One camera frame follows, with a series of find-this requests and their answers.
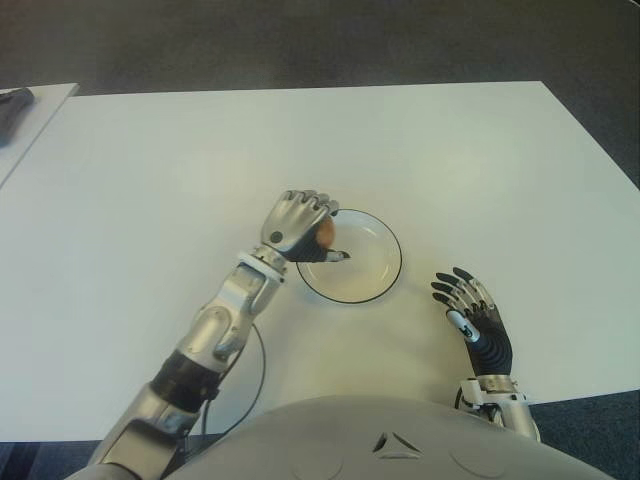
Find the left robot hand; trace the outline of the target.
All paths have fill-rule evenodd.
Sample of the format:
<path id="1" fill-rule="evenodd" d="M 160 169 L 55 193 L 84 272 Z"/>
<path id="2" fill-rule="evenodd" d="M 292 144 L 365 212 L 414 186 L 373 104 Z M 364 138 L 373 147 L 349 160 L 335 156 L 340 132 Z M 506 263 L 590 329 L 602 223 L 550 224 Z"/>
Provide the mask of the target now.
<path id="1" fill-rule="evenodd" d="M 314 190 L 287 190 L 261 229 L 261 243 L 296 263 L 342 262 L 346 251 L 334 250 L 333 217 L 339 203 Z"/>

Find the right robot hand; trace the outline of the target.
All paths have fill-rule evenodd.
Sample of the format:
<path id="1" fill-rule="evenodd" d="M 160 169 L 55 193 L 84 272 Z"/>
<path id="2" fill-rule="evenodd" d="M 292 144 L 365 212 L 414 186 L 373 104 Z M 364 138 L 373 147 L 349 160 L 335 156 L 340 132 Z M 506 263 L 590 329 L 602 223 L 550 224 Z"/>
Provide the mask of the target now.
<path id="1" fill-rule="evenodd" d="M 454 267 L 438 272 L 432 297 L 446 307 L 446 318 L 463 336 L 476 376 L 510 375 L 513 350 L 497 304 L 469 272 Z"/>

